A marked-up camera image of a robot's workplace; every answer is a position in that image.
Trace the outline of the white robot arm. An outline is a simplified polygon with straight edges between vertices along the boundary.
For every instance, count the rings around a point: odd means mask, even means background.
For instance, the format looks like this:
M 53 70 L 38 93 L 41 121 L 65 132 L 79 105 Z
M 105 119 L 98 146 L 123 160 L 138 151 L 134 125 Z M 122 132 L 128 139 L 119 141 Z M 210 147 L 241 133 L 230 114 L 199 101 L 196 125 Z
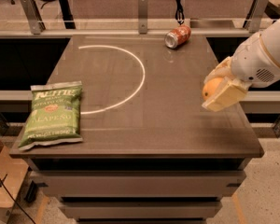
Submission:
M 220 111 L 242 101 L 249 88 L 280 80 L 280 19 L 243 42 L 204 79 L 202 107 Z

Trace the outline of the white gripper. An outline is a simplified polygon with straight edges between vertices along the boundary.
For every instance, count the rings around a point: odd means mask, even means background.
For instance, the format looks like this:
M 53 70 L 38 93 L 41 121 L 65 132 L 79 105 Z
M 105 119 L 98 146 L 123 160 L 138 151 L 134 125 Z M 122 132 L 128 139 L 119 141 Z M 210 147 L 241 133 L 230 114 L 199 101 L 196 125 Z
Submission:
M 204 109 L 214 112 L 242 101 L 248 92 L 246 82 L 254 88 L 265 88 L 280 80 L 280 32 L 264 31 L 250 36 L 232 58 L 225 58 L 204 81 L 217 77 L 222 77 L 222 82 L 202 104 Z

